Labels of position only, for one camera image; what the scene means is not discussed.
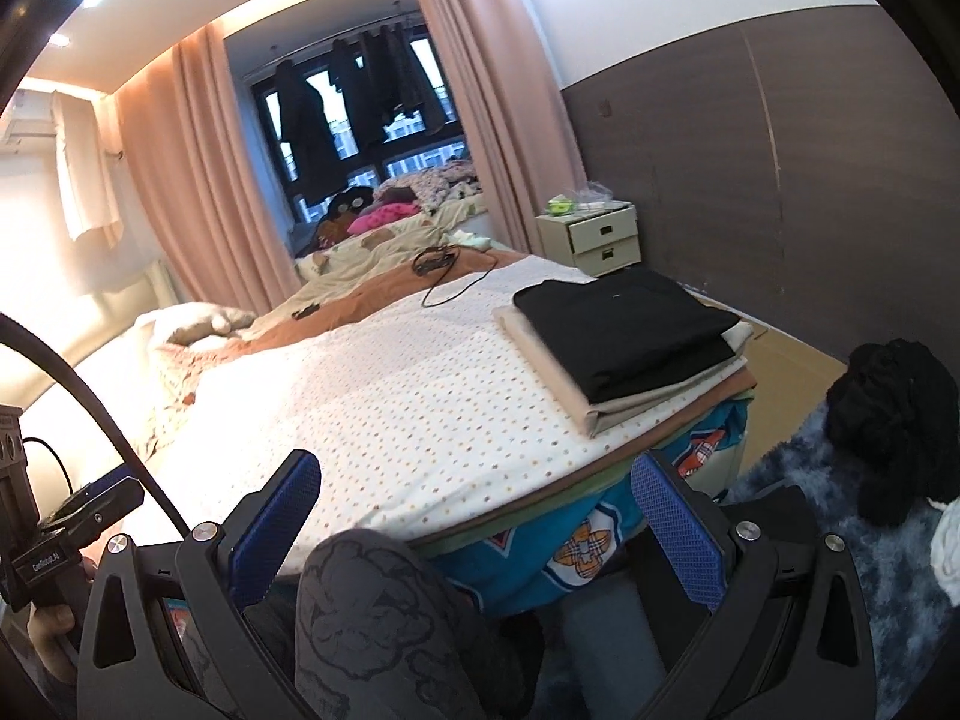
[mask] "screw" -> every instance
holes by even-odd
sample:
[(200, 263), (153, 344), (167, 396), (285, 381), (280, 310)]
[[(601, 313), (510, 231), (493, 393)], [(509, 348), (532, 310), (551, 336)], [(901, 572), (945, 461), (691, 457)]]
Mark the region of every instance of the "screw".
[(213, 536), (217, 535), (217, 523), (200, 522), (200, 525), (191, 531), (191, 535), (194, 541), (210, 541)]
[(824, 543), (827, 544), (827, 549), (833, 552), (843, 552), (847, 547), (843, 539), (835, 533), (828, 533), (827, 537), (824, 538)]
[(118, 552), (123, 552), (127, 549), (129, 544), (130, 540), (124, 536), (123, 533), (120, 533), (120, 536), (114, 536), (107, 542), (107, 552), (116, 555)]
[(740, 536), (743, 541), (756, 541), (757, 538), (760, 538), (760, 525), (757, 525), (755, 522), (750, 522), (749, 520), (744, 520), (737, 524), (736, 534)]

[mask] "polka dot bed sheet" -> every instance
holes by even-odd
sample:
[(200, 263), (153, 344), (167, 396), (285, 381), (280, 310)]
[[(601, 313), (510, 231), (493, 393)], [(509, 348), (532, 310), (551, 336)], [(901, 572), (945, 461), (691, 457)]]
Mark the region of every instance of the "polka dot bed sheet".
[[(538, 257), (493, 271), (435, 308), (412, 295), (363, 322), (203, 375), (192, 413), (157, 471), (191, 526), (222, 522), (294, 448), (320, 460), (323, 488), (281, 573), (353, 527), (411, 541), (495, 511), (642, 436), (710, 391), (742, 360), (588, 439), (580, 435), (493, 309), (518, 290), (589, 277)], [(434, 290), (439, 302), (475, 275)], [(124, 530), (175, 541), (148, 501)]]

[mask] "pink pillow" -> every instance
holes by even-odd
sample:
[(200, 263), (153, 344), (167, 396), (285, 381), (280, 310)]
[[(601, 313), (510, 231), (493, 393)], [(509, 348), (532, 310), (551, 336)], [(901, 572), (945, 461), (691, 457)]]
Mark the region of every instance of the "pink pillow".
[(357, 218), (349, 226), (347, 232), (351, 235), (363, 235), (371, 230), (376, 230), (384, 224), (390, 224), (393, 221), (400, 221), (402, 218), (414, 217), (419, 213), (419, 207), (412, 203), (392, 203), (377, 208), (373, 213)]

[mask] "white towel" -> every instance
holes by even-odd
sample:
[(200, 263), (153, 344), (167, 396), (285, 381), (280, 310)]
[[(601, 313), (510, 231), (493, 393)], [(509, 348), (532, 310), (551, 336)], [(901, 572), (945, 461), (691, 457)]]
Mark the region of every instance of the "white towel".
[(934, 509), (942, 509), (933, 541), (930, 542), (930, 565), (938, 583), (949, 595), (954, 607), (960, 605), (960, 499), (944, 507), (930, 501)]
[(51, 107), (56, 126), (56, 176), (67, 232), (75, 241), (100, 229), (107, 244), (114, 247), (123, 235), (123, 221), (93, 104), (54, 92)]

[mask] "blue fluffy rug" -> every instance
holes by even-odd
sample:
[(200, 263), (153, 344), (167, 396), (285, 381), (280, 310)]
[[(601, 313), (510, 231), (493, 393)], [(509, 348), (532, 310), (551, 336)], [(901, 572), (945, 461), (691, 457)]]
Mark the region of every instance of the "blue fluffy rug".
[(940, 513), (918, 501), (899, 528), (858, 517), (862, 464), (824, 436), (826, 405), (796, 435), (736, 481), (724, 503), (742, 503), (779, 482), (798, 485), (822, 532), (842, 536), (860, 576), (877, 668), (877, 720), (890, 720), (933, 663), (950, 605), (930, 568), (930, 541)]

